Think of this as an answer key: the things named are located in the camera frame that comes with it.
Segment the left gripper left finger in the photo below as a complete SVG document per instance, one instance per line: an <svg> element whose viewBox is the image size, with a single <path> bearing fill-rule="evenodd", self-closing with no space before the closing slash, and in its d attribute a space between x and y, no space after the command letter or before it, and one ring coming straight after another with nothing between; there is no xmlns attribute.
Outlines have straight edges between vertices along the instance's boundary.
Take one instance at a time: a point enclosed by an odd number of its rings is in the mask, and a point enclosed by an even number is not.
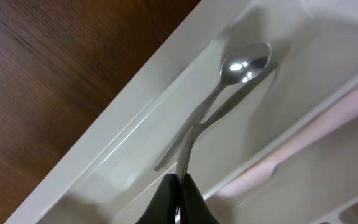
<svg viewBox="0 0 358 224"><path fill-rule="evenodd" d="M136 224L174 224L177 198L176 175L164 175L149 205Z"/></svg>

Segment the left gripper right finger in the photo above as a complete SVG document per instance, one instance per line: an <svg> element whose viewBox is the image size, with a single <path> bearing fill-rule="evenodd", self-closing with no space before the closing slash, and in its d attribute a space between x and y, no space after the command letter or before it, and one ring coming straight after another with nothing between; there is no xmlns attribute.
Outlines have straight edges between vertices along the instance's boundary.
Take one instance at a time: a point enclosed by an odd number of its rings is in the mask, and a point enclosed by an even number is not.
<svg viewBox="0 0 358 224"><path fill-rule="evenodd" d="M219 224L209 211L203 196L199 192L192 176L186 173L180 189L181 224Z"/></svg>

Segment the small dark teaspoon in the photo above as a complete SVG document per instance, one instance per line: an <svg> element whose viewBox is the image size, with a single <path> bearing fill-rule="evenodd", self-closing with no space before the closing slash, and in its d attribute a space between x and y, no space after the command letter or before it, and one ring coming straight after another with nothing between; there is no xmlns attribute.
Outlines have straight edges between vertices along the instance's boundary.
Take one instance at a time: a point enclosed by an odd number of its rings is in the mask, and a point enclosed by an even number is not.
<svg viewBox="0 0 358 224"><path fill-rule="evenodd" d="M169 157L178 149L190 128L200 122L219 94L229 85L247 83L258 76L269 64L272 48L266 42L243 44L232 50L223 60L219 71L219 82L213 91L189 115L183 126L168 143L156 160L154 170L160 170Z"/></svg>

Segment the small steel teaspoon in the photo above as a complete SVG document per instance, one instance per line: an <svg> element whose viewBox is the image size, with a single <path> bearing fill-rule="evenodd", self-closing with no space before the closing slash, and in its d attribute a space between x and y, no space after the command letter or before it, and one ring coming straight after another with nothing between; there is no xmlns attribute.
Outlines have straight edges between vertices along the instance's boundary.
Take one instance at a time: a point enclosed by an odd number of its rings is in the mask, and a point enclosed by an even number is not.
<svg viewBox="0 0 358 224"><path fill-rule="evenodd" d="M235 108L258 84L265 80L269 74L276 69L277 65L277 62L269 63L267 67L262 70L260 75L245 83L243 87L231 95L205 122L196 124L189 130L180 146L180 154L175 171L175 175L180 184L183 183L184 176L187 173L191 150L197 137L213 123L217 122Z"/></svg>

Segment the pink plastic knife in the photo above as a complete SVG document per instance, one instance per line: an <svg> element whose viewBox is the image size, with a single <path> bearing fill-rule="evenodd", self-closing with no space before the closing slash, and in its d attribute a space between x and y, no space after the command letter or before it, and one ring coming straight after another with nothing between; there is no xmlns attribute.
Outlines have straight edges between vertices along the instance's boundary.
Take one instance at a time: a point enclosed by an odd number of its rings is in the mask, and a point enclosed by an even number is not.
<svg viewBox="0 0 358 224"><path fill-rule="evenodd" d="M357 117L358 89L331 105L284 145L218 190L217 195L233 197L263 184L280 163Z"/></svg>

